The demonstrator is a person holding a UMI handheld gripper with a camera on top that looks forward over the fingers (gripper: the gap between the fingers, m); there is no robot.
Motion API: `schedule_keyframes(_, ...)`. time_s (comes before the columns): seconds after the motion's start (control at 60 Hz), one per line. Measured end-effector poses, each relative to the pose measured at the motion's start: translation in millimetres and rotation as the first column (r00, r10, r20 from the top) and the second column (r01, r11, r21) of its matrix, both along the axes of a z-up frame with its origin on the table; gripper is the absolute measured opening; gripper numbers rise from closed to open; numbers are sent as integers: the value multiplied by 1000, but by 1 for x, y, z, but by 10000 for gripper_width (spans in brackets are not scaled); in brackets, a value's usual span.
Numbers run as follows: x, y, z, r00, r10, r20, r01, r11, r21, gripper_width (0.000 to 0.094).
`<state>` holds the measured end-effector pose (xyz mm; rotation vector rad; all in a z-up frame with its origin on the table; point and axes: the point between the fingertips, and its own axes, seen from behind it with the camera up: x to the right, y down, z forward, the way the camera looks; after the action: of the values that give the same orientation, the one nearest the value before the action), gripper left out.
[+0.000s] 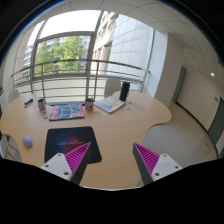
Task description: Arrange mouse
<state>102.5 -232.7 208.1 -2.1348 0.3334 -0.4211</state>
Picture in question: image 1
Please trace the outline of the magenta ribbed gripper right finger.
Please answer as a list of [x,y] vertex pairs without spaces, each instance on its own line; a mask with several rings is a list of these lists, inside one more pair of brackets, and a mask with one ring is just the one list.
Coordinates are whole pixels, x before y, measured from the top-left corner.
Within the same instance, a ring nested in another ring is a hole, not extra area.
[[182,169],[168,154],[159,155],[138,143],[133,144],[133,155],[144,185]]

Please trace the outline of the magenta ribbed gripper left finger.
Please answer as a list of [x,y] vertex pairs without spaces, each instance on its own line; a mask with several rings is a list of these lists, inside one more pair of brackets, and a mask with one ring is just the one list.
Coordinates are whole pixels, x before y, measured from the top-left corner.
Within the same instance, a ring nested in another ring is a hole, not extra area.
[[42,166],[42,169],[79,185],[91,154],[92,147],[88,142],[66,154],[57,153]]

